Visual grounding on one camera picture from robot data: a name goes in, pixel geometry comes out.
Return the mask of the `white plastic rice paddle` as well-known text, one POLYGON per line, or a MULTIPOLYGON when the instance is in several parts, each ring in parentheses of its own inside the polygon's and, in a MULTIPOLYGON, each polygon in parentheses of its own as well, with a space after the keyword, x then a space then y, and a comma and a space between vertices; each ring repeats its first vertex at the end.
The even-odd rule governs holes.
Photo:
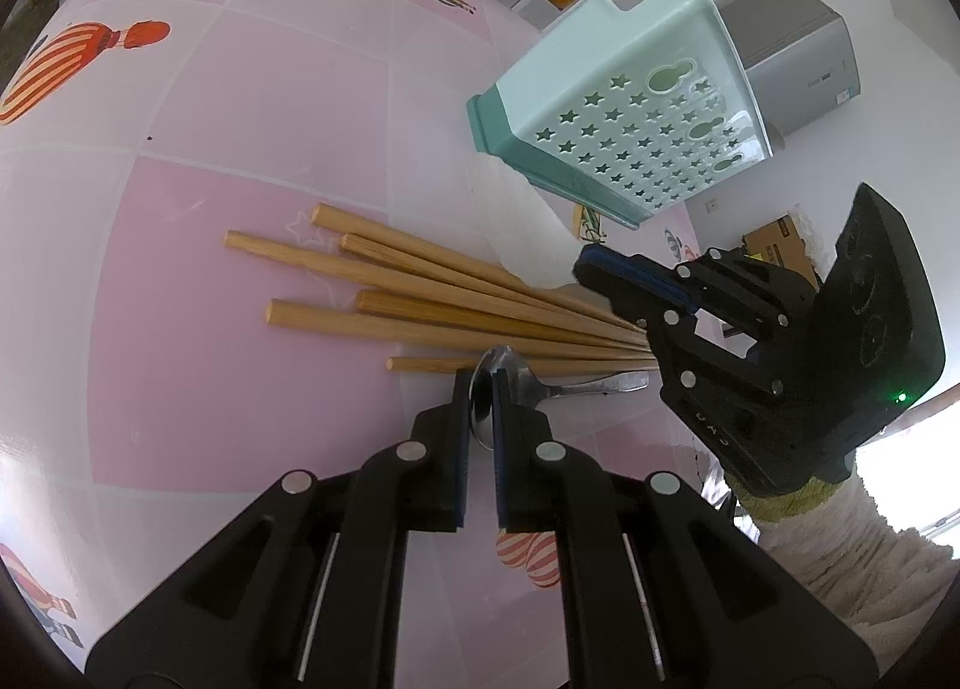
POLYGON ((480 230, 508 273, 534 289, 576 283, 573 266, 583 244, 522 173, 479 152, 466 180, 480 230))

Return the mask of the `small dark metal spoon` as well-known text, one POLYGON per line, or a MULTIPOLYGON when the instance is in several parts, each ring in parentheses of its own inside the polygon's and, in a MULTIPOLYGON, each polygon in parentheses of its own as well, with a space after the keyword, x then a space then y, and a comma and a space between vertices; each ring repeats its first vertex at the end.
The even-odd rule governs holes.
POLYGON ((622 395, 646 390, 651 384, 647 372, 622 372, 602 379, 577 384, 545 384, 534 374, 523 356, 509 346, 491 348, 473 369, 469 384, 470 430, 480 447, 493 450, 493 385, 496 375, 503 374, 508 393, 515 405, 535 409, 540 403, 565 396, 622 395))

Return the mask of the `mint green utensil holder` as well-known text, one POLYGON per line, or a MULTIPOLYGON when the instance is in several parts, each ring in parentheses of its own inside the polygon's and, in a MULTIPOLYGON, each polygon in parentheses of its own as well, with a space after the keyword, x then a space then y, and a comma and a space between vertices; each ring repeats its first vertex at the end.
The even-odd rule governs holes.
POLYGON ((480 151, 628 227, 773 154, 713 0, 581 0, 467 115, 480 151))

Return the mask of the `silver refrigerator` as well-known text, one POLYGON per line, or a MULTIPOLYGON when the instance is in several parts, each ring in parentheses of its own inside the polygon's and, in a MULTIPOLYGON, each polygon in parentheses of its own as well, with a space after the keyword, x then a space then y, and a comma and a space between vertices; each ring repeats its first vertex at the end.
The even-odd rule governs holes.
POLYGON ((734 0, 721 16, 775 151, 861 94, 850 29, 822 0, 734 0))

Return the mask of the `cardboard box by wall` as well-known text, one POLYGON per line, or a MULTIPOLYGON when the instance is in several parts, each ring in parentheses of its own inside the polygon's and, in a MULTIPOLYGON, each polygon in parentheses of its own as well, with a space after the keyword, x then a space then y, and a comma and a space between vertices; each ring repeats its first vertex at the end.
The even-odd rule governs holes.
POLYGON ((754 260, 794 271, 815 289, 822 286, 814 262, 805 250, 804 239, 800 237, 799 229, 789 214, 743 234, 742 247, 748 257, 754 260))

